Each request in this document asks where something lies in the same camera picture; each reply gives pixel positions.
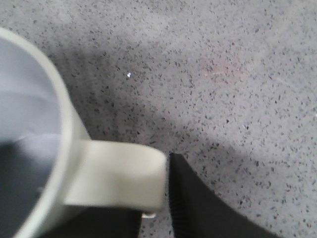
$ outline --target mug handle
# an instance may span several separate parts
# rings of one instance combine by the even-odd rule
[[[82,141],[81,160],[65,205],[159,210],[166,156],[152,147],[123,142]]]

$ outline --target mug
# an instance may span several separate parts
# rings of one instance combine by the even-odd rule
[[[38,237],[89,206],[160,209],[164,153],[91,140],[40,50],[0,28],[0,52],[2,238]]]

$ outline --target granite countertop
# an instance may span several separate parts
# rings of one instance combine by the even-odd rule
[[[250,220],[317,236],[314,0],[12,0],[0,16],[55,63],[94,139],[184,154]],[[166,201],[140,237],[173,237]]]

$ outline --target mug rim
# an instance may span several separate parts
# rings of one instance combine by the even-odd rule
[[[29,54],[48,76],[57,97],[60,111],[60,142],[57,156],[45,188],[22,226],[16,231],[15,238],[33,237],[42,225],[47,214],[59,199],[64,177],[70,163],[71,144],[74,137],[72,104],[66,86],[58,70],[49,58],[23,37],[0,27],[0,39],[4,39]]]

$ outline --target gray countertop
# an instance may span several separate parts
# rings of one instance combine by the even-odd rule
[[[314,0],[12,0],[0,16],[55,63],[94,139],[187,155],[250,220],[317,236]],[[165,201],[140,237],[170,231]]]

